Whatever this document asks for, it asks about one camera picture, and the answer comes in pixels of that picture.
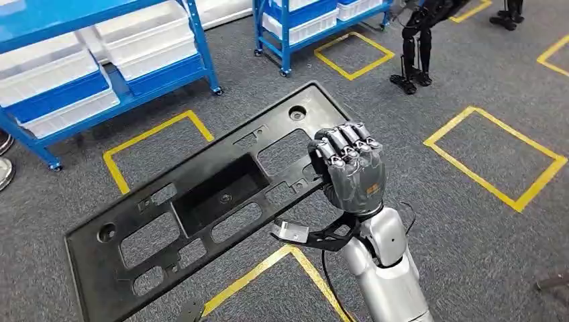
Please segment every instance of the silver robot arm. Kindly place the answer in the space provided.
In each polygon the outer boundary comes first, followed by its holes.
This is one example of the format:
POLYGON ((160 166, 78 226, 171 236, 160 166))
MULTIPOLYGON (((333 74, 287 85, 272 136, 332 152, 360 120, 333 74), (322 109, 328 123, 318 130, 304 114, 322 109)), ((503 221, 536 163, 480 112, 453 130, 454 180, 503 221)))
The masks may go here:
POLYGON ((384 207, 362 223, 360 236, 352 238, 342 253, 373 321, 433 322, 399 213, 384 207))
POLYGON ((375 322, 433 322, 401 217, 383 207, 382 146, 363 123, 347 123, 318 131, 308 149, 325 182, 324 195, 344 214, 324 230, 312 232, 277 219, 272 235, 290 244, 341 250, 375 322), (350 231, 337 235, 343 225, 350 231))

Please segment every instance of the blue storage bin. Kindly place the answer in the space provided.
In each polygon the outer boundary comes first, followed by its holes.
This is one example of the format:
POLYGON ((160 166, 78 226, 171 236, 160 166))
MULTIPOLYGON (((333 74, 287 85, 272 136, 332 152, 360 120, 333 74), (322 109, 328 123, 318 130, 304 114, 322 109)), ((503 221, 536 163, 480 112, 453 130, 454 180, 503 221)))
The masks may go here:
POLYGON ((3 107, 20 123, 26 123, 45 114, 66 107, 87 97, 93 96, 109 88, 107 79, 98 70, 91 74, 72 80, 49 91, 30 97, 16 104, 3 107))
MULTIPOLYGON (((289 12, 289 28, 297 27, 305 22, 316 19, 333 11, 338 6, 338 0, 318 0, 298 10, 289 12)), ((265 12, 282 24, 282 8, 273 4, 265 6, 265 12)))
POLYGON ((203 70, 201 55, 195 54, 154 72, 149 72, 144 76, 129 80, 126 84, 130 91, 138 96, 201 70, 203 70))

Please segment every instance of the shelf leg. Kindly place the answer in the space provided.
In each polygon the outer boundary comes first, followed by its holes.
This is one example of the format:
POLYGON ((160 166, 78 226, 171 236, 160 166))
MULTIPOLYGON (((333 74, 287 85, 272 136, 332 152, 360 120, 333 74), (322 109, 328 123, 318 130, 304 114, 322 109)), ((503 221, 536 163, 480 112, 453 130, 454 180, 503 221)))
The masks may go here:
POLYGON ((383 21, 381 22, 381 26, 382 28, 385 28, 387 25, 389 25, 389 13, 385 11, 383 13, 383 21))
POLYGON ((289 44, 289 0, 282 0, 282 64, 281 76, 291 73, 291 46, 289 44))
POLYGON ((215 75, 215 69, 213 67, 213 61, 211 60, 211 55, 209 53, 209 48, 207 47, 207 40, 205 39, 205 32, 201 27, 201 21, 197 13, 197 7, 195 5, 195 0, 187 0, 188 10, 190 15, 190 23, 192 30, 194 31, 197 49, 203 59, 203 65, 207 69, 207 78, 209 80, 209 88, 216 94, 222 93, 221 87, 219 87, 219 82, 217 81, 217 76, 215 75))
POLYGON ((32 138, 20 126, 16 125, 4 111, 0 111, 0 128, 37 154, 51 169, 61 168, 59 159, 51 154, 46 147, 38 144, 37 140, 32 138))
POLYGON ((260 38, 263 36, 263 26, 261 12, 261 0, 253 0, 253 24, 255 28, 255 56, 260 56, 263 53, 263 43, 260 38))

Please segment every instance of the black robot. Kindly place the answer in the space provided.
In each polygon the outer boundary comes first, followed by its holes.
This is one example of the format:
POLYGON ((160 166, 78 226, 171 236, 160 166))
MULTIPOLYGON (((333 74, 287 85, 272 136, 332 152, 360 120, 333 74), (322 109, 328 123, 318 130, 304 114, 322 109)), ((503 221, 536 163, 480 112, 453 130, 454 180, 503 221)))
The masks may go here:
POLYGON ((431 60, 431 28, 437 23, 455 15, 470 0, 419 0, 406 1, 405 8, 413 9, 411 18, 403 28, 403 55, 401 56, 401 74, 391 75, 390 81, 401 87, 406 94, 417 91, 413 82, 429 86, 433 81, 429 77, 431 60), (415 68, 415 35, 419 37, 419 58, 415 68))

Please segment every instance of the shelf caster wheel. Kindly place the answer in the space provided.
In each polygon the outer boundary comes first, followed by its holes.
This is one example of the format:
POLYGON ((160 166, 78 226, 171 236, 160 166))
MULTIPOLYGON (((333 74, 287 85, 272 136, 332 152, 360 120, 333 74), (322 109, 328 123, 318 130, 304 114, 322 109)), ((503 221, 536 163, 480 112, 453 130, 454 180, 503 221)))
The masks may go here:
POLYGON ((220 88, 214 90, 214 91, 213 91, 213 94, 214 94, 215 96, 222 96, 222 95, 223 95, 223 89, 220 87, 220 88))
POLYGON ((60 164, 57 166, 50 166, 50 170, 53 172, 60 172, 61 170, 63 170, 63 166, 60 164))

